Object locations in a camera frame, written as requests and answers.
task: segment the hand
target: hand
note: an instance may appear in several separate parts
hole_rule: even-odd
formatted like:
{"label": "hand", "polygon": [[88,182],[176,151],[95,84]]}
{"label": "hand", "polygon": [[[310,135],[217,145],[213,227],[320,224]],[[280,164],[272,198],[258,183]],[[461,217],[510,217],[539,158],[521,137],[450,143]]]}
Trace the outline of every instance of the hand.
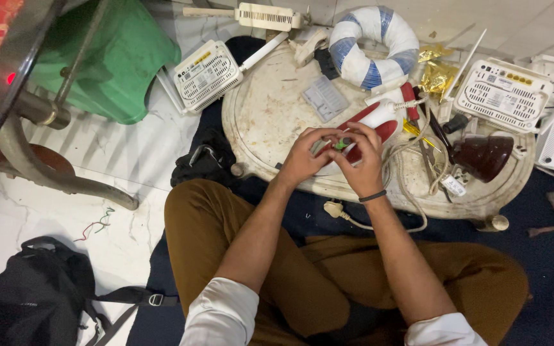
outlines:
{"label": "hand", "polygon": [[348,127],[353,132],[343,132],[338,138],[349,137],[356,143],[361,153],[362,161],[356,167],[352,167],[345,156],[334,150],[328,151],[343,175],[348,180],[352,190],[358,197],[364,198],[376,194],[384,189],[382,182],[382,139],[375,130],[360,122],[348,122]]}
{"label": "hand", "polygon": [[313,144],[322,138],[336,141],[339,133],[342,132],[338,129],[307,128],[304,130],[294,142],[276,178],[289,187],[295,188],[312,177],[330,161],[329,153],[334,152],[334,150],[328,150],[314,158],[311,152]]}

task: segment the black wristband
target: black wristband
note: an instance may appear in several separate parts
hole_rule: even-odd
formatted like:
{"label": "black wristband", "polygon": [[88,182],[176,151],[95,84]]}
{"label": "black wristband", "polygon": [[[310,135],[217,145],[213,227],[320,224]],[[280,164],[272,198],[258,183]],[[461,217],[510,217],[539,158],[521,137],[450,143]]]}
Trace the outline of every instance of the black wristband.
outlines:
{"label": "black wristband", "polygon": [[382,196],[385,195],[385,194],[386,194],[386,190],[382,190],[382,191],[380,191],[380,192],[378,192],[378,193],[376,193],[376,194],[372,194],[372,195],[369,196],[369,197],[358,198],[358,201],[359,201],[360,203],[362,203],[362,202],[374,200],[374,199],[376,199],[376,198],[382,197]]}

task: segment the brown pants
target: brown pants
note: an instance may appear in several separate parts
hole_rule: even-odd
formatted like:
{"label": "brown pants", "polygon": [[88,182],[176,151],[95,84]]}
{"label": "brown pants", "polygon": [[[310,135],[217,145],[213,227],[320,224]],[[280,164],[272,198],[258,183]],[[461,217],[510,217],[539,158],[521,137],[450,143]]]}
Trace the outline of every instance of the brown pants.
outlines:
{"label": "brown pants", "polygon": [[[185,316],[253,210],[208,180],[185,182],[170,192],[165,233]],[[251,344],[305,344],[300,336],[340,329],[350,317],[350,301],[396,308],[375,238],[310,237],[306,246],[297,248],[285,229],[280,232],[260,292]],[[419,249],[473,329],[489,345],[497,345],[528,295],[527,277],[519,264],[479,244],[420,243]],[[378,326],[349,343],[388,340],[394,338]]]}

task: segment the dark blue carpet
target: dark blue carpet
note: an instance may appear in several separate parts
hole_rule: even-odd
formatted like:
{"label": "dark blue carpet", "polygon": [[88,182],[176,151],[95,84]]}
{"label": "dark blue carpet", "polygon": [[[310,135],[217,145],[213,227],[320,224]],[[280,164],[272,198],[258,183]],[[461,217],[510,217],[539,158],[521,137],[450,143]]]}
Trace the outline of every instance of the dark blue carpet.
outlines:
{"label": "dark blue carpet", "polygon": [[[256,41],[245,44],[257,47],[261,43]],[[221,101],[204,110],[198,133],[210,126],[221,127]],[[265,189],[266,182],[259,178],[249,178],[232,188],[252,204],[260,201]],[[549,191],[554,191],[554,178],[534,170],[523,191],[501,210],[501,214],[510,221],[510,228],[504,232],[482,233],[465,220],[432,218],[427,230],[412,235],[416,240],[484,244],[511,255],[522,264],[529,277],[533,299],[525,305],[506,335],[506,345],[554,345],[554,232],[535,238],[527,235],[530,227],[554,225],[554,212],[545,197]],[[282,225],[298,244],[304,244],[304,237],[310,235],[373,236],[371,231],[354,227],[342,218],[330,217],[323,209],[326,200],[305,192],[296,191],[292,195]],[[346,203],[345,210],[358,221],[369,224],[361,205]],[[399,218],[408,228],[420,224],[419,216],[400,213]],[[176,293],[164,237],[151,255],[151,274],[147,287],[165,294]],[[141,307],[127,345],[176,345],[180,341],[184,324],[180,309]]]}

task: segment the red and white clothes iron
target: red and white clothes iron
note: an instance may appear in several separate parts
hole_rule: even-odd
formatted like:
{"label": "red and white clothes iron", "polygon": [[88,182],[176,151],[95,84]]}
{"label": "red and white clothes iron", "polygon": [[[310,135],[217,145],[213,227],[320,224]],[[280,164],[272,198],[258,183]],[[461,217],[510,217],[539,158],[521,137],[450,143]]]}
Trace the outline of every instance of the red and white clothes iron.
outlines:
{"label": "red and white clothes iron", "polygon": [[[403,94],[401,89],[397,88],[391,90],[382,95],[382,99],[374,104],[368,106],[358,114],[354,115],[341,125],[337,126],[344,132],[350,131],[348,128],[348,122],[360,122],[375,129],[378,136],[382,138],[382,144],[384,148],[388,147],[390,143],[387,142],[395,138],[403,130],[403,121],[406,117],[407,111],[405,108],[395,109],[395,106],[399,103],[403,103]],[[315,153],[317,157],[326,150],[332,148],[332,143],[320,147]],[[356,166],[361,161],[362,153],[357,148],[356,143],[352,143],[344,148],[341,153],[348,159],[352,166]],[[316,176],[331,176],[333,174],[341,174],[341,169],[334,161],[329,161],[322,169],[316,173]]]}

